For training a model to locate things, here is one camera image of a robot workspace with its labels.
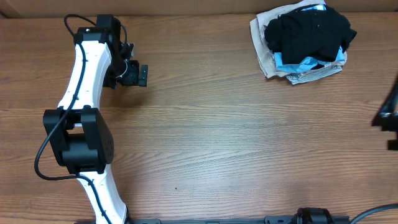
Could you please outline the black t-shirt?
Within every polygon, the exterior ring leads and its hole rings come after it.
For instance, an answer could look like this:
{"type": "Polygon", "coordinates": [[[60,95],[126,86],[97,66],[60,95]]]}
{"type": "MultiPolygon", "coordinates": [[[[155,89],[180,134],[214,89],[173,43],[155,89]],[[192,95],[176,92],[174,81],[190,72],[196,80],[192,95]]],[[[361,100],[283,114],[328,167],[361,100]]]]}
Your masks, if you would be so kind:
{"type": "Polygon", "coordinates": [[[312,4],[294,9],[267,25],[267,46],[282,55],[282,63],[300,63],[306,57],[333,62],[356,37],[357,32],[345,16],[329,6],[323,10],[314,7],[312,4]]]}

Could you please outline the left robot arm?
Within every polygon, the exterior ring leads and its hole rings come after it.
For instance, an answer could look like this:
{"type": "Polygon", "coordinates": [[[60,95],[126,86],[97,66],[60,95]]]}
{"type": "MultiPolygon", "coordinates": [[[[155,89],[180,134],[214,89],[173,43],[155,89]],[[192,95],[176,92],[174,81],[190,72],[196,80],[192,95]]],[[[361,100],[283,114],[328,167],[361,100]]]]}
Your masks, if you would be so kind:
{"type": "Polygon", "coordinates": [[[34,161],[44,180],[76,179],[95,213],[95,223],[131,223],[111,171],[114,141],[100,113],[103,88],[147,85],[148,66],[134,60],[134,44],[119,19],[100,14],[89,27],[71,33],[75,63],[63,98],[45,110],[47,137],[34,161]]]}

